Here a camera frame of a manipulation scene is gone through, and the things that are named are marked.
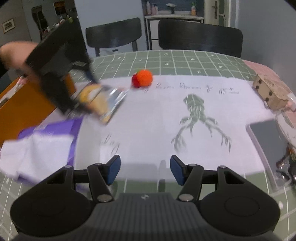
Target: blue gripper pad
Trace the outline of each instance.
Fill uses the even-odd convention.
[[[107,177],[106,177],[106,184],[111,185],[119,170],[120,170],[120,165],[121,165],[121,160],[119,155],[115,155],[106,163],[106,166],[109,166],[108,171],[107,171]]]
[[[183,186],[185,183],[185,177],[183,175],[182,166],[174,159],[173,156],[170,158],[170,170],[174,175],[177,183],[180,186]]]

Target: door handle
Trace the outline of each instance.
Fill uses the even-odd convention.
[[[215,9],[215,19],[217,19],[217,12],[218,12],[218,1],[215,1],[215,5],[212,6]]]

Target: green drawing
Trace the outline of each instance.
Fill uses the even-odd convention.
[[[186,129],[190,129],[190,133],[192,135],[193,126],[198,122],[201,121],[205,124],[205,126],[209,129],[211,136],[213,136],[213,129],[218,131],[221,135],[221,146],[225,143],[225,146],[228,146],[228,151],[230,152],[231,148],[231,140],[230,138],[223,133],[223,131],[218,127],[218,123],[214,118],[206,117],[205,116],[205,107],[204,107],[204,100],[198,97],[195,94],[189,94],[183,100],[184,103],[187,105],[187,109],[189,110],[189,116],[182,118],[180,121],[180,128],[177,135],[172,139],[171,143],[174,143],[174,149],[179,152],[182,147],[186,146],[184,138],[182,137],[182,132]]]

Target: black chair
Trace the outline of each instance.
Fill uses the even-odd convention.
[[[136,40],[142,36],[139,18],[127,19],[115,23],[107,23],[87,28],[86,41],[89,47],[96,49],[100,55],[100,48],[114,48],[132,43],[133,51],[138,51]]]
[[[163,49],[210,51],[239,58],[242,54],[242,32],[237,28],[161,19],[158,39]]]

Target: cabinet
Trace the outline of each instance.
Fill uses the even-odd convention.
[[[178,19],[182,21],[190,21],[195,22],[196,24],[203,23],[203,18],[201,17],[192,17],[189,18],[187,16],[158,16],[158,15],[152,15],[152,16],[145,16],[145,22],[146,22],[146,36],[147,36],[147,49],[148,50],[161,50],[162,48],[159,46],[158,43],[158,23],[163,18],[172,18],[172,19]]]

